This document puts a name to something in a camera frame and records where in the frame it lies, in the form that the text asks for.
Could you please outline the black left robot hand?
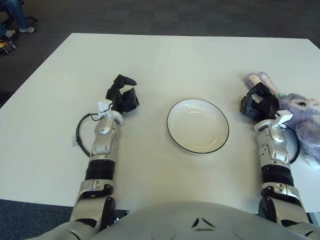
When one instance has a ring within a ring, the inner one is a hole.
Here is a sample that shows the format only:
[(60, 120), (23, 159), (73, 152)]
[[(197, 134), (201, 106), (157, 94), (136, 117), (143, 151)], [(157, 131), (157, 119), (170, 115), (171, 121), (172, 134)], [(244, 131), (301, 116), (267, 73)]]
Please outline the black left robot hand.
[(112, 86), (107, 90), (106, 99), (112, 101), (111, 109), (120, 114), (128, 113), (139, 106), (139, 100), (136, 96), (135, 88), (121, 93), (125, 86), (136, 86), (137, 82), (129, 77), (119, 74), (113, 81)]

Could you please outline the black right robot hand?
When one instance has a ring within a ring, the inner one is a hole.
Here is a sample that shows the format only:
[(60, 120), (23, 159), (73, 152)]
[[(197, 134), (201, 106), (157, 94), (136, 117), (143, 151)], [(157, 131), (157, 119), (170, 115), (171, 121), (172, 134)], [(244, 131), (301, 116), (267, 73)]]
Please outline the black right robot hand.
[(240, 102), (240, 112), (257, 122), (275, 120), (279, 109), (277, 97), (261, 82), (252, 87)]

